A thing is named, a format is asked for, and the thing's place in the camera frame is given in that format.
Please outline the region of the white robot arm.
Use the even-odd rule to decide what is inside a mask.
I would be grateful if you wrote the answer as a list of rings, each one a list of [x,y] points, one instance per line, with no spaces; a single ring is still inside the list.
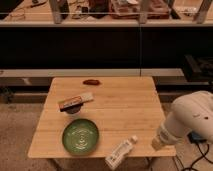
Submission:
[[[213,93],[196,91],[176,98],[151,145],[158,151],[176,144],[191,131],[213,143]]]

